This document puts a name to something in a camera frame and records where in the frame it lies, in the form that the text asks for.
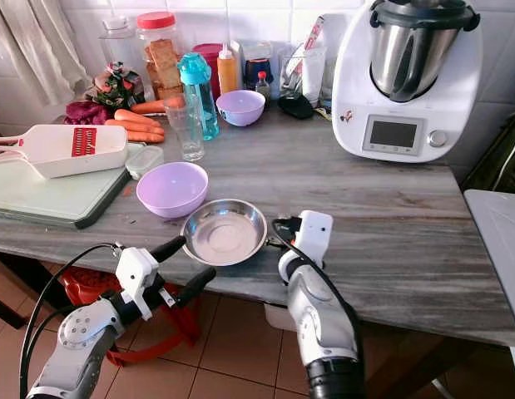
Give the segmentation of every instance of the red stool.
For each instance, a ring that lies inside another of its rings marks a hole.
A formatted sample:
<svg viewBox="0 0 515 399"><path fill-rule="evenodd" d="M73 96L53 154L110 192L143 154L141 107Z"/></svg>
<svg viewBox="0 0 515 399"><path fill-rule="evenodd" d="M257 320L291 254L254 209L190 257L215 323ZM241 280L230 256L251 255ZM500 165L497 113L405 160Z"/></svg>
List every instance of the red stool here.
<svg viewBox="0 0 515 399"><path fill-rule="evenodd" d="M95 302L98 297L109 290L119 292L121 285L112 273L97 272L88 268L70 267L62 275L65 283L65 291L74 305L88 305ZM165 289L170 293L177 293L177 287L173 284L165 284ZM176 327L177 332L159 342L153 347L142 349L137 352L118 352L115 345L107 352L107 359L117 365L124 366L126 362L141 362L159 357L185 342L192 347L200 336L200 328L196 324L196 317L199 311L200 302L197 299L194 307L168 308L162 305L161 309L171 324Z"/></svg>

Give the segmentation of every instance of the curtain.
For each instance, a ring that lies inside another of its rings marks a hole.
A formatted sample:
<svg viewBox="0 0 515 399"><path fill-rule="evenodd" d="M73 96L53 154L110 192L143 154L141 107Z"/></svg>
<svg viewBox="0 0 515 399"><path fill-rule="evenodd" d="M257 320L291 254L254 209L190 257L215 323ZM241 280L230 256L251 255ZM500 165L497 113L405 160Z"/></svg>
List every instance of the curtain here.
<svg viewBox="0 0 515 399"><path fill-rule="evenodd" d="M0 0L0 42L42 105L69 102L91 79L59 0Z"/></svg>

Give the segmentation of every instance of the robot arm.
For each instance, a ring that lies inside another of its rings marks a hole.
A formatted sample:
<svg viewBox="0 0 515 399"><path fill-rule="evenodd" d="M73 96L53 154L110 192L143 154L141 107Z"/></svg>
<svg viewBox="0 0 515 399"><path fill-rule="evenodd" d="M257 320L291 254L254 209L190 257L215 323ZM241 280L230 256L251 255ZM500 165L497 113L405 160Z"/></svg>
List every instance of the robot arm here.
<svg viewBox="0 0 515 399"><path fill-rule="evenodd" d="M292 220L294 246L321 268L332 218L306 210ZM295 320L311 398L365 398L357 323L307 259L290 250L281 257L279 271L289 285L288 309Z"/></svg>
<svg viewBox="0 0 515 399"><path fill-rule="evenodd" d="M91 305L78 308L62 322L57 345L42 373L27 395L28 399L87 399L94 390L106 352L125 331L125 326L165 303L183 307L215 277L207 268L196 275L173 297L157 273L158 262L172 256L185 244L177 237L150 254L145 249L122 250L116 276L123 290L103 294Z"/></svg>

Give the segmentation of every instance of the purple bowl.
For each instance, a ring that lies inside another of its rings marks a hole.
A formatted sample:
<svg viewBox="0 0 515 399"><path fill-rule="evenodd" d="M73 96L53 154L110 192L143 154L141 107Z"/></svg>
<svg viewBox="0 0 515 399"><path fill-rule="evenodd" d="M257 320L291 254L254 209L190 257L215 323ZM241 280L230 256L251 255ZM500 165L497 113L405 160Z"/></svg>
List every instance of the purple bowl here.
<svg viewBox="0 0 515 399"><path fill-rule="evenodd" d="M150 170L137 185L137 198L152 213L175 219L198 208L207 194L207 172L191 162L170 162Z"/></svg>
<svg viewBox="0 0 515 399"><path fill-rule="evenodd" d="M229 91L216 100L222 118L235 126L248 126L259 119L265 109L265 96L257 91Z"/></svg>

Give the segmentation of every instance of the kitchen counter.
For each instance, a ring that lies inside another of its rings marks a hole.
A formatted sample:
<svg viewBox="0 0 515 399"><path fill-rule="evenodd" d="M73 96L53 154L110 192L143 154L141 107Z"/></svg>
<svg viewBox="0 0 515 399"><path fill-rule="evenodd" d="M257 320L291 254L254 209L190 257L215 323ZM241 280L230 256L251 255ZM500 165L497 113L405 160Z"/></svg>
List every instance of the kitchen counter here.
<svg viewBox="0 0 515 399"><path fill-rule="evenodd" d="M166 130L166 161L179 160ZM326 272L367 321L480 342L515 345L515 322L451 170L441 162L401 165L350 155L319 116L297 121L271 109L254 125L221 123L197 162L209 173L206 200L237 198L270 221L313 209L334 218ZM91 227L73 230L0 218L0 252L64 263L100 241L149 249L178 235L182 220L147 211L130 182ZM208 289L285 304L278 249L264 247L217 268ZM80 265L113 271L100 250ZM203 265L183 251L160 267L185 283Z"/></svg>

